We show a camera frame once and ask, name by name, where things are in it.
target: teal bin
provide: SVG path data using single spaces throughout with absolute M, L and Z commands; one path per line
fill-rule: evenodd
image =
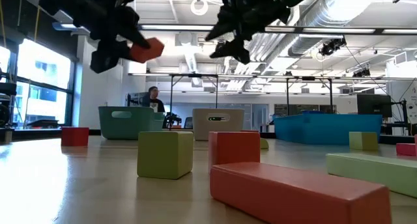
M 139 132 L 160 131 L 163 113 L 150 107 L 98 107 L 102 136 L 110 140 L 137 140 Z

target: computer monitor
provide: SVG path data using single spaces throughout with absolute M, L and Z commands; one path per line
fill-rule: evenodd
M 391 96 L 381 94 L 358 94 L 358 114 L 376 114 L 392 117 Z

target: person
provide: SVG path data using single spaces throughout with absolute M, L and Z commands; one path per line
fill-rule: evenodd
M 164 103 L 158 99 L 159 90 L 158 87 L 149 88 L 149 107 L 153 108 L 156 113 L 165 113 Z

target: beige bin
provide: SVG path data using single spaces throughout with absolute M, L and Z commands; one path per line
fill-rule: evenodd
M 194 109 L 194 139 L 208 141 L 209 132 L 239 132 L 243 118 L 243 109 Z

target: light green block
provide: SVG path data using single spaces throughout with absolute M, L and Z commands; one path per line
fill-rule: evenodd
M 378 150 L 377 133 L 349 132 L 349 146 L 355 150 Z
M 269 144 L 266 139 L 261 138 L 261 149 L 269 149 Z
M 193 168 L 192 132 L 141 132 L 137 152 L 137 175 L 178 179 Z
M 417 198 L 417 161 L 365 154 L 327 154 L 327 172 L 384 184 L 391 191 Z

